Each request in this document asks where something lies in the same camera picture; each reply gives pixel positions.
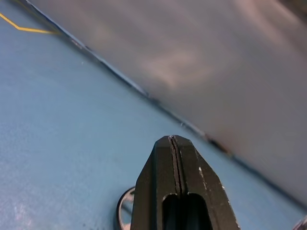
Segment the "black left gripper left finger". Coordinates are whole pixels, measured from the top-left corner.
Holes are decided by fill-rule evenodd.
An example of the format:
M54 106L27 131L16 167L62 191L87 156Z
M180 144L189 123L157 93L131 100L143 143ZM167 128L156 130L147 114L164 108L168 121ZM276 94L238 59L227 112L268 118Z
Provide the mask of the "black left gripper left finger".
M157 140L135 185L130 230L164 230L164 201L178 195L177 162L171 136Z

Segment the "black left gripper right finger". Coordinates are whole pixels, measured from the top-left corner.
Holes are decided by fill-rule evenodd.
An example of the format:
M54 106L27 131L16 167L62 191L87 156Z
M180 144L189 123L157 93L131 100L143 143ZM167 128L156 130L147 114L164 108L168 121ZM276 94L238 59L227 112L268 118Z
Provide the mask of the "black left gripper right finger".
M185 230L240 230L225 189L193 143L173 136L187 214Z

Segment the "white backdrop sheet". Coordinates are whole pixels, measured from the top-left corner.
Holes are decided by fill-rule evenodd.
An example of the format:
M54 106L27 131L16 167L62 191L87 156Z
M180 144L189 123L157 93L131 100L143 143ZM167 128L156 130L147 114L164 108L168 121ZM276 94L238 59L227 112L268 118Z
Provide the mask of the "white backdrop sheet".
M27 0L307 208L307 20L287 0Z

